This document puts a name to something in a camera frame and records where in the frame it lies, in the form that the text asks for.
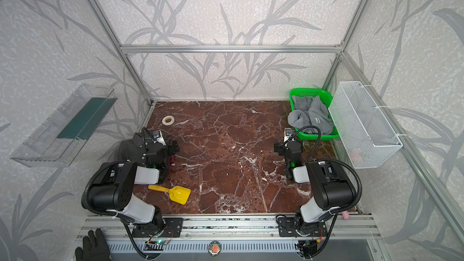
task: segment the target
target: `shovel handle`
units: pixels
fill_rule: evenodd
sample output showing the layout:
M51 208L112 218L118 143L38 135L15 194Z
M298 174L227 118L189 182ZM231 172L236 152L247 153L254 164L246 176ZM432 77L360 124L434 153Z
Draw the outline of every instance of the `shovel handle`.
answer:
M152 190L157 190L157 191L164 191L164 192L168 192L168 188L165 188L164 186L160 186L160 185L156 185L156 184L151 184L148 186L149 189L152 189Z

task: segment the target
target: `green plastic basket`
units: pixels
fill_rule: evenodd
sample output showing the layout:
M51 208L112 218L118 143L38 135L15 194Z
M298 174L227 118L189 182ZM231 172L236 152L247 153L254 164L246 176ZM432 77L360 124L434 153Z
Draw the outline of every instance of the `green plastic basket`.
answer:
M311 97L319 96L321 98L322 103L324 103L327 106L327 108L330 106L330 103L332 102L332 99L333 99L332 95L329 92L327 92L326 90L311 89L311 88L296 88L296 89L293 89L293 90L290 91L290 104L291 104L291 110L292 111L295 109L295 107L293 107L293 100L291 98L293 95L299 96L299 97L303 97L303 96L311 96ZM299 139L303 139L303 140L317 140L317 134L299 133L297 136L298 136ZM321 140L331 140L332 138L339 138L339 137L340 136L338 135L337 128L334 125L332 134L330 134L330 135L322 135Z

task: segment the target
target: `leaf pattern wallpaper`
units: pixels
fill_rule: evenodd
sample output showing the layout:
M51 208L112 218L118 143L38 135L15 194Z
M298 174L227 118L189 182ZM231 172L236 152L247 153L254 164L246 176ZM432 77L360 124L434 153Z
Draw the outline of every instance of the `leaf pattern wallpaper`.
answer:
M462 0L372 0L348 53L464 209ZM360 176L394 260L464 260L402 154Z
M148 105L85 0L0 0L0 259L63 260L88 212L80 195ZM9 155L82 83L118 97L67 168Z
M339 44L359 0L99 0L123 44ZM130 55L154 99L283 100L334 54Z

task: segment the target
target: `yellow toy shovel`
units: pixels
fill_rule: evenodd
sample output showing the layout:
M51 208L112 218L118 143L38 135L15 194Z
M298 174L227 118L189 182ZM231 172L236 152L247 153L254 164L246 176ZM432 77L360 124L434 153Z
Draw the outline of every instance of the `yellow toy shovel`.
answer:
M191 190L189 190L188 188L183 188L178 185L174 188L165 188L164 186L151 184L148 186L148 188L152 190L168 192L171 201L175 201L180 204L185 204L187 202L191 192Z

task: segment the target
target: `gray cloth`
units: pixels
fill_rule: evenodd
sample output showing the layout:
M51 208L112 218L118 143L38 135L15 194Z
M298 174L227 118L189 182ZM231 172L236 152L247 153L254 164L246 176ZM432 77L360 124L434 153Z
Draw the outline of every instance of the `gray cloth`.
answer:
M319 96L316 97L298 97L292 96L293 107L295 110L288 115L288 123L300 129L301 127L313 125L321 130L321 134L329 135L332 133L334 123L328 117L328 109L322 103ZM303 130L306 134L316 134L317 130L314 128L306 128Z

